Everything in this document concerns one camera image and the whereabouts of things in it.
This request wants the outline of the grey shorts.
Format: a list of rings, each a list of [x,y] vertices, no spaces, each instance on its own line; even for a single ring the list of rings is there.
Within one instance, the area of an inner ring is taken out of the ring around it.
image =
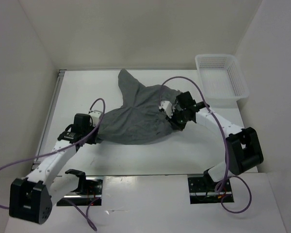
[[[160,85],[145,86],[126,69],[118,74],[122,93],[120,108],[105,113],[97,134],[97,142],[108,141],[124,145],[142,145],[159,140],[175,132],[159,110],[159,100],[175,103],[180,91]]]

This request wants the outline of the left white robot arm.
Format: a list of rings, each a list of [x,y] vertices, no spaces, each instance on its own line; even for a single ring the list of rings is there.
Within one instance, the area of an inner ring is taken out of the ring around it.
[[[66,163],[84,144],[95,144],[104,114],[91,110],[76,114],[58,136],[51,155],[25,178],[15,179],[10,187],[9,215],[29,222],[46,222],[53,206],[66,194],[81,194],[87,189],[86,174],[76,169],[61,173]]]

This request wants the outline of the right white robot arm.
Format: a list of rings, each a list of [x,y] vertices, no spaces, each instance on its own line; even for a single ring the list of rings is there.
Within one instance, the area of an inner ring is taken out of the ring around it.
[[[190,92],[179,94],[174,104],[161,101],[159,109],[176,130],[182,131],[192,121],[223,137],[227,158],[204,171],[203,185],[208,191],[215,190],[224,177],[240,175],[264,161],[255,129],[231,123],[203,101],[196,102]]]

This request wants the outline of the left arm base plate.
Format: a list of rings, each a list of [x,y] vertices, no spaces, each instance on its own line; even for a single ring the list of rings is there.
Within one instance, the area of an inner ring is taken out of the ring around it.
[[[57,202],[57,206],[101,206],[103,177],[87,176],[85,188],[81,192],[70,192]]]

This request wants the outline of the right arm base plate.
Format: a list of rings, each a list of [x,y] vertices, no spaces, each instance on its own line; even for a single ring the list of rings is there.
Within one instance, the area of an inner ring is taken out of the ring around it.
[[[221,201],[223,203],[234,202],[229,180],[220,193],[216,193],[213,188],[207,187],[202,174],[188,175],[187,180],[190,204],[214,204]]]

